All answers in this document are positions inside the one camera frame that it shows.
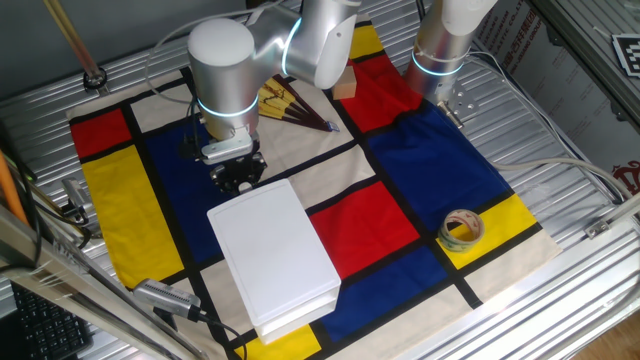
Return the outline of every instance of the black stripe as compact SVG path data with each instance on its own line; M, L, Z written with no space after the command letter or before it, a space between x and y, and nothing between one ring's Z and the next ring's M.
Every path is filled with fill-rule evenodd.
M173 206L171 205L171 201L169 200L167 191L164 188L162 178L160 177L160 174L156 170L156 167L153 163L151 152L149 152L144 138L142 137L140 126L136 121L131 106L123 106L122 114L124 115L125 122L127 123L129 131L131 132L134 144L140 156L140 160L147 173L147 177L149 178L151 187L153 188L153 191L156 195L162 214L165 218L165 221L167 222L169 232L171 233L171 237L173 238L173 241L176 245L176 250L178 251L178 255L180 256L180 260L182 261L182 265L184 266L184 271L186 272L189 282L191 283L191 287L193 288L195 295L200 298L200 301L202 303L201 308L205 310L211 318L216 321L220 321L220 317L218 316L215 306L213 305L213 301L211 300L209 291L207 290L204 280L202 279L202 275L200 274L200 271L197 267L197 263L193 258L193 254L191 253L189 243L187 242L186 236L182 231L180 222L178 221L178 217L176 216ZM213 339L216 342L220 343L225 349L228 349L229 339L227 338L227 334L225 333L224 329L213 325L208 326Z
M161 86L158 86L156 88L156 90L158 92L163 92L163 91L167 91L169 89L173 89L174 87L178 87L180 85L183 85L184 83L185 83L184 78L179 78L179 79L170 81L170 82L168 82L166 84L163 84ZM138 102L138 101L140 101L142 99L146 99L146 98L154 96L154 95L155 95L155 93L152 90L149 90L149 91L145 91L145 92L143 92L141 94L138 94L138 95L136 95L134 97L131 97L131 98L125 100L124 102L126 102L127 104L133 104L135 102Z
M453 284L458 288L458 291L460 291L469 306L471 306L472 308L480 306L482 302L480 301L478 296L473 292L473 290L471 290L469 284L467 284L467 282L464 280L464 277L459 271L457 271L447 254L445 254L444 250L442 250L440 245L438 245L437 241L435 240L437 237L436 232L430 231L422 223L418 214L413 210L407 199L396 187L389 174L387 174L382 164L380 164L378 159L375 157L375 155L371 151L371 148L369 147L365 135L362 134L362 132L358 129L357 125L349 116L349 113L342 106L342 103L340 101L333 100L333 97L331 96L331 93L329 91L325 91L324 93L329 102L336 109L338 115L340 115L340 118L344 122L347 129L351 132L356 141L360 143L360 146L362 147L362 150L364 151L364 154L369 161L371 168L373 168L374 172L380 177L380 180L385 185L391 196L395 199L396 203L400 206L400 209L402 209L409 222L411 222L416 231L418 231L420 237L425 240L433 255L447 272L447 275L449 276L449 278L451 278Z
M349 141L347 143L344 143L344 144L342 144L342 145L340 145L340 146L338 146L336 148L333 148L333 149L327 151L324 154L321 154L321 155L318 155L318 156L316 156L316 157L314 157L312 159L309 159L309 160L303 162L300 165L296 165L296 166L294 166L292 168L289 168L289 169L279 173L278 175L270 177L267 180L260 182L257 187L268 185L268 184L274 183L274 182L276 182L278 180L286 179L286 178L288 178L288 177L290 177L292 175L295 175L295 174L297 174L297 173L299 173L299 172L301 172L303 170L306 170L306 169L308 169L308 168L310 168L310 167L312 167L314 165L317 165L317 164L320 164L321 162L329 160L329 159L331 159L332 157L334 157L336 155L340 155L343 152L346 152L347 150L350 150L351 148L353 148L356 145L357 145L357 142L355 140L351 140L351 141Z
M513 196L513 194L515 194L513 189L512 188L507 188L500 195L493 197L491 200L489 200L489 201L485 202L484 204L476 207L472 211L474 213L476 213L476 214L482 214L483 212L485 212L485 211L491 209L492 207L500 204L501 202L507 200L508 198Z
M187 108L186 107L184 108L184 113L185 113L185 115L187 114ZM162 127L157 128L157 129L146 131L146 132L142 133L142 135L140 135L140 136L142 136L142 138L144 138L144 139L148 139L148 138L152 138L152 137L154 137L156 135L164 134L167 131L169 131L171 129L174 129L174 128L178 128L178 127L181 127L181 126L188 126L189 124L190 124L189 119L182 118L180 120L172 121L172 122L170 122L170 123L168 123L168 124L166 124L166 125L164 125Z
M310 323L309 327L311 327L311 331L313 331L313 335L315 335L321 349L331 349L334 347L333 341L321 319Z
M373 175L372 177L368 178L368 179L364 179L364 180L360 180L356 183L351 184L348 188L344 189L342 192L340 192L338 195L332 196L330 198L328 198L325 201L322 201L318 204L315 204L311 207L309 207L306 212L308 216L311 216L315 213L318 213L324 209L327 209L337 203L339 203L340 201L342 201L342 199L346 198L347 196L353 194L356 191L360 191L364 188L368 188L369 186L377 183L378 181L380 181L380 179L376 176Z
M121 101L121 102L119 102L117 104L108 106L106 108L102 108L102 109L94 111L92 113L89 113L89 114L86 114L86 115L81 115L81 116L76 116L73 119L69 120L69 126L77 125L77 124L80 124L80 123L85 122L87 120L91 120L91 119L93 119L95 117L98 117L100 115L104 115L104 114L110 113L110 112L112 112L114 110L118 110L118 109L120 109L120 107L122 106L123 103L124 103L124 101Z
M462 276L468 276L469 274L475 272L476 270L480 269L481 267L483 267L483 266L487 265L488 263L492 262L493 260L496 260L500 256L506 254L507 251L509 251L509 250L513 249L514 247L522 244L527 239L531 238L533 235L539 233L540 231L542 231L542 226L539 223L535 223L535 224L529 226L528 228L523 230L518 235L516 235L516 236L512 237L511 239L505 241L504 243L502 243L501 245L499 245L495 249L493 249L493 250L489 251L488 253L482 255L479 259L473 261L469 265L467 265L467 266L463 267L462 269L460 269L460 274Z
M376 58L378 56L383 56L383 55L387 56L387 53L384 50L380 50L378 52L374 52L374 53L371 53L371 54L368 54L368 55L362 55L362 56L359 56L359 57L357 57L355 59L351 59L351 61L353 61L354 63L357 64L357 63L361 63L361 62Z
M205 261L201 262L198 264L198 270L202 271L206 268L208 268L209 266L213 266L217 263L219 263L220 261L224 260L224 255L222 254L222 252L213 255L212 257L206 259Z
M373 26L373 23L371 22L371 20L361 21L359 23L356 23L356 26L354 27L354 29L357 29L357 28L363 27L363 26Z
M370 275L384 269L385 267L391 265L392 263L400 260L404 256L411 254L412 252L418 250L419 248L425 246L425 240L422 238L418 238L417 240L401 247L400 249L387 254L382 259L374 262L373 264L359 270L358 272L347 276L342 279L342 284L340 285L340 289L346 289L361 280L366 279Z
M131 145L133 145L133 140L127 140L125 142L121 142L120 144L113 145L112 147L106 150L98 151L95 154L87 155L85 157L80 158L80 164L85 164L85 163L88 163L89 161L102 159L103 157L111 155L116 151L126 149Z
M184 279L187 278L187 271L186 270L180 270L177 273L173 274L173 275L169 275L166 278L160 280L161 283L165 283L167 285L173 285L175 283L177 283L178 281L182 281Z
M375 331L376 329L380 328L381 326L383 326L384 324L388 323L389 321L395 319L396 317L402 315L403 313L407 312L408 310L410 310L411 308L415 307L416 305L419 305L420 303L422 303L423 301L427 300L430 297L433 297L435 295L437 295L439 292L441 292L442 290L448 288L449 286L451 286L451 281L450 279L445 279L441 282L439 282L438 284L430 287L429 289L419 293L418 295L414 296L413 298L409 299L408 301L405 301L404 303L402 303L401 305L393 308L393 310L388 311L387 313L385 313L382 316L377 317L375 320L373 320L372 322L368 323L367 325L361 327L360 329L354 331L353 333L345 336L343 339L341 339L340 341L338 341L337 343L333 343L331 342L329 346L327 347L322 347L322 349L320 351L318 351L317 353L311 355L310 357L307 358L307 360L317 360L317 359L325 359L337 352L339 352L340 350L348 347L349 345L353 344L354 342L360 340L361 338L363 338L364 336L372 333L373 331Z

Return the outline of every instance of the small wooden block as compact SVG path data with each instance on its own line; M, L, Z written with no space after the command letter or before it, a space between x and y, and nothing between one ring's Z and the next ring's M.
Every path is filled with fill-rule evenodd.
M331 89L333 100L350 99L356 96L356 73L352 66L347 66L342 72L342 76Z

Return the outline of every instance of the masking tape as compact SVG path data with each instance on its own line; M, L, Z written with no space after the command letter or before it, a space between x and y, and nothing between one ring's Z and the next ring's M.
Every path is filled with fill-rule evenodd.
M472 239L463 240L451 234L447 224L463 224L473 234ZM469 210L454 210L444 219L444 223L438 230L438 241L447 250L457 253L465 253L482 240L484 236L484 222L478 214Z

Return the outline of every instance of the colorful tablecloth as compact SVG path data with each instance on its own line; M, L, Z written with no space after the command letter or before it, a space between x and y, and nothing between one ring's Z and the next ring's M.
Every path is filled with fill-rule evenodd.
M349 62L353 99L333 101L289 79L341 132L267 118L258 126L269 165L261 184L291 181L342 278L333 313L262 345L206 217L230 197L209 167L179 155L192 131L186 106L140 89L100 110L72 112L70 121L120 281L132 288L150 277L195 292L204 310L244 334L250 359L386 359L560 252L464 135L405 85L366 19L356 25ZM160 89L189 100L191 73L180 75ZM206 139L204 127L198 132ZM484 239L466 254L436 240L454 209L485 222ZM179 327L211 353L224 353L211 339L228 356L241 352L229 332L182 320Z

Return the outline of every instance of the white cable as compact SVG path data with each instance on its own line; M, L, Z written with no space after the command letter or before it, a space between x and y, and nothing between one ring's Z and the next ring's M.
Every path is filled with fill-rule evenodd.
M505 75L504 71L502 70L502 67L498 63L498 60L495 58L495 56L493 56L493 54L491 54L491 53L484 52L484 51L469 52L468 55L475 55L475 54L484 54L484 55L487 55L487 56L489 56L489 57L491 57L493 59L493 61L495 62L496 66L498 68L498 70L502 74L502 77L504 78L504 81L507 83L507 85L509 85L509 87L513 90L513 92L518 95L518 96L516 96L516 98L521 103L522 103L522 100L524 100L532 108L534 108L536 111L538 111L538 113L540 113L540 115L544 118L544 120L547 123L549 129L551 130L552 135L556 138L558 143L560 143L560 145L562 145L562 147L564 147L565 150L567 150L570 155L573 155L573 150L571 148L569 148L567 146L567 144L565 144L564 141L562 141L562 138L560 137L560 133L558 133L558 130L556 130L555 126L553 125L553 122L551 121L551 119L549 119L549 117L544 113L544 111L541 111L541 109L539 109L536 105L534 105L533 102L531 102L529 99L527 99L524 94L522 94L518 89L516 89L513 86L513 84L511 84L511 81L509 81L509 79ZM498 164L498 163L495 163L495 162L492 162L492 161L489 161L489 162L496 169L498 169L498 170L506 170L506 171L523 170L523 169L528 169L528 168L532 168L532 167L539 166L539 165L552 164L552 163L577 165L577 166L580 166L582 168L585 168L586 170L588 170L588 171L592 172L593 174L601 177L606 182L611 184L613 186L613 188L616 190L616 192L618 192L618 194L621 195L621 198L622 198L623 201L626 200L626 199L629 199L629 198L631 198L633 196L633 195L631 195L629 190L619 180L617 180L616 178L611 176L611 174L609 174L608 172L602 170L601 168L599 168L599 167L597 167L597 166L595 166L593 164L590 164L590 163L588 163L586 161L582 161L582 160L579 160L579 159L549 158L549 159L540 159L540 160L534 160L534 161L530 161L530 162L526 162L526 163L513 164L513 165Z
M619 180L611 176L611 174L609 174L608 172L600 169L599 167L593 164L589 164L586 161L582 161L578 159L548 158L548 159L533 160L533 161L520 163L520 164L513 164L513 165L505 165L505 164L498 164L495 162L491 162L491 165L493 165L498 170L515 171L515 170L529 169L529 168L540 166L540 165L556 164L556 163L571 164L571 165L577 165L577 166L583 167L605 178L609 183L614 185L616 189L618 189L622 193L622 195L624 195L625 199L630 199L633 196L631 195L629 190L627 190L627 188Z
M177 102L180 104L191 104L191 101L186 101L186 100L180 100L180 99L174 99L171 97L168 97L164 94L162 94L161 92L158 91L158 89L156 89L152 84L151 84L151 80L149 79L149 66L151 65L151 58L153 58L153 55L156 53L156 50L158 50L158 48L160 46L162 46L162 44L164 44L165 41L169 40L171 37L173 37L175 34L179 33L180 31L183 31L184 29L187 29L191 26L200 24L202 22L205 22L207 20L211 20L211 19L217 19L217 18L221 18L221 17L229 17L229 16L238 16L238 15L246 15L246 14L252 14L256 11L264 11L265 9L268 9L270 7L273 6L277 6L280 5L280 3L282 3L284 0L278 0L276 2L273 2L271 4L265 5L265 6L259 6L257 8L254 9L249 9L249 10L239 10L239 11L233 11L233 12L229 12L226 14L218 14L218 15L212 15L212 16L207 16L207 17L203 17L200 18L198 20L194 20L191 21L189 23L186 23L182 26L180 26L179 28L173 30L172 32L170 32L169 34L167 34L167 36L163 37L162 40L158 41L158 43L156 44L156 46L153 47L153 49L151 49L151 51L149 52L149 55L147 56L147 61L144 64L144 81L147 83L147 85L149 86L149 88L151 89L151 91L153 91L154 94L160 96L161 98L165 99L165 100L169 100L169 101L173 101L173 102Z
M490 71L492 71L492 72L496 72L496 73L498 72L497 70L495 70L494 68L492 68L491 66L487 65L487 64L486 64L486 63L484 63L484 62L476 61L475 59L469 59L469 61L470 61L470 62L473 62L474 64L480 65L480 66L484 67L485 69L490 70ZM511 84L511 82L509 81L509 79L507 79L506 77L505 77L505 82L508 82L508 85L512 85L512 84ZM522 94L522 92L521 92L521 91L519 91L518 89L514 88L513 86L511 86L511 89L512 89L512 90L514 90L514 91L515 91L515 93L516 93L517 95L519 95L519 96L520 96L520 97L516 97L516 98L520 101L520 103L521 103L524 107L526 107L526 104L522 102L522 99L524 99L525 101L527 101L527 103L529 103L529 105L531 105L531 106L534 106L534 105L535 105L535 104L532 104L532 102L531 102L529 99L527 99L527 98L526 98L526 96L525 96L524 94ZM565 150L567 150L567 152L568 152L568 154L569 154L570 156L574 156L574 154L573 154L573 150L572 150L572 149L571 149L571 148L570 148L570 147L569 147L569 146L568 146L564 141L562 141L562 138L560 137L560 134L559 134L559 133L558 133L558 131L555 129L555 127L554 127L553 123L549 120L549 118L548 118L548 117L546 117L546 115L544 114L544 112L543 112L542 110L540 110L537 106L534 106L534 110L536 110L536 111L537 111L537 112L538 112L538 113L543 117L543 120L545 120L545 122L546 122L547 126L548 126L548 127L549 127L549 129L551 130L552 135L556 138L556 140L558 141L558 143L559 143L560 145L562 145L562 147L564 147L564 148L565 148ZM591 172L593 175L595 175L595 176L599 177L601 180L603 180L603 181L605 181L605 182L609 182L607 179L605 179L605 178L604 178L602 175L600 175L599 173L597 173L597 172L595 172L595 171L591 171L591 170L589 170L589 172ZM620 191L620 189L619 189L615 184L610 183L610 185L611 185L611 188L612 188L613 190L615 190L616 194L618 195L618 198L619 198L619 199L621 199L622 201L624 201L624 199L626 198L626 196L625 196L625 195L623 195L623 193Z
M604 36L605 39L607 40L611 40L611 38L613 38L613 35L611 34L607 34L604 30L601 30L599 27L597 26L593 26L593 30L597 33L599 33L600 35Z

